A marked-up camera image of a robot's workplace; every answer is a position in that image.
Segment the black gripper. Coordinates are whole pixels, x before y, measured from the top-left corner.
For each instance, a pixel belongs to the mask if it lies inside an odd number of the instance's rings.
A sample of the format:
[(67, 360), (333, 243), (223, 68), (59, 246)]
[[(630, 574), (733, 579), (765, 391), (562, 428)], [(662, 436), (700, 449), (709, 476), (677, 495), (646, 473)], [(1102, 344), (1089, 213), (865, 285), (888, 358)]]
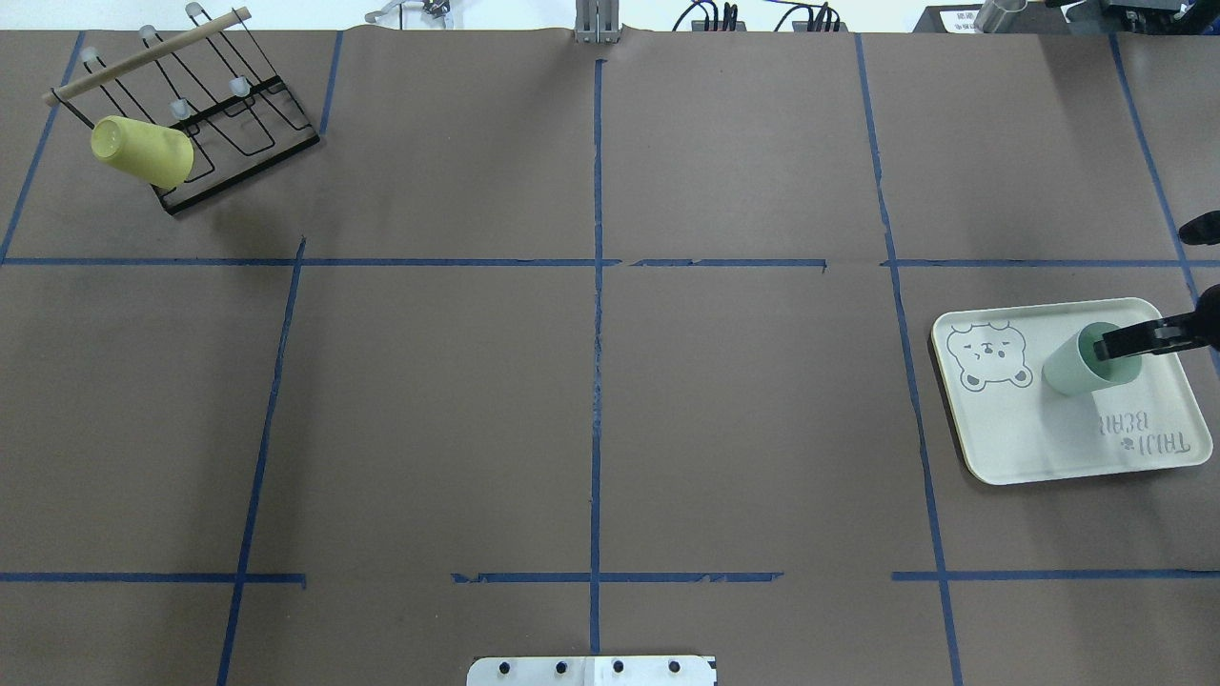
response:
[[(1185, 247), (1219, 247), (1220, 210), (1199, 214), (1182, 225), (1179, 239)], [(1124, 330), (1100, 334), (1092, 352), (1098, 360), (1116, 360), (1122, 356), (1143, 354), (1172, 354), (1194, 349), (1198, 341), (1213, 349), (1220, 347), (1220, 284), (1214, 284), (1199, 295), (1192, 327), (1185, 319), (1158, 319), (1135, 323)]]

